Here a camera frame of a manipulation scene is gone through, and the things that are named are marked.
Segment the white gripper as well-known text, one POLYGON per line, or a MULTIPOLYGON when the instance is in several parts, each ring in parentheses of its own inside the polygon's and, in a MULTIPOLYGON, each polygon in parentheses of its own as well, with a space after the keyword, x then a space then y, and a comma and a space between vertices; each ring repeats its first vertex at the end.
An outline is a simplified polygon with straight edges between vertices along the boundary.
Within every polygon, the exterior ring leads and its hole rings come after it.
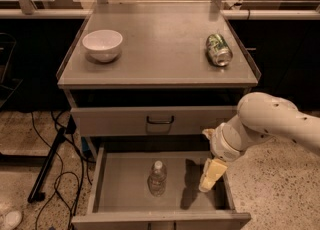
POLYGON ((206 160, 199 183, 201 192, 209 192, 213 188, 226 172, 226 162, 237 160, 249 147, 267 141, 266 134, 244 126, 238 116, 221 123, 216 129, 204 129, 202 134, 210 141, 211 153, 219 159, 206 160))

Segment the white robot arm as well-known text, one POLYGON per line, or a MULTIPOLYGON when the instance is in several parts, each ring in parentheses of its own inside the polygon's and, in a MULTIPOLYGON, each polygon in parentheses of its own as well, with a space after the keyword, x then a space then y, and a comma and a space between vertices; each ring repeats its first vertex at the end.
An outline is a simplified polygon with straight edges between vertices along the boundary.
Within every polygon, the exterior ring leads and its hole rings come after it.
POLYGON ((229 162, 237 160, 249 147, 273 136, 286 138, 320 154, 320 119, 300 112, 289 100, 261 92, 243 96, 233 118, 202 133, 209 140, 213 158, 205 162, 199 183, 201 192, 213 188, 229 162))

